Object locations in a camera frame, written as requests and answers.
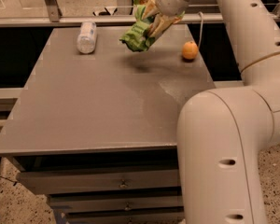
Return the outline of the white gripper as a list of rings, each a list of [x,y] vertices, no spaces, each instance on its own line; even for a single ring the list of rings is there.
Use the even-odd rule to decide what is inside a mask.
[[[172,24],[182,20],[180,15],[188,7],[191,0],[148,0],[142,19],[146,19],[157,14],[154,22],[150,25],[147,35],[157,37],[165,32]]]

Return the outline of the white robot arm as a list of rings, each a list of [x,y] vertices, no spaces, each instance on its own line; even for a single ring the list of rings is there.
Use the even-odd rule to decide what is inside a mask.
[[[192,0],[155,0],[176,15]],[[183,106],[177,152],[187,224],[268,224],[259,152],[280,143],[280,29],[261,0],[217,0],[244,82]]]

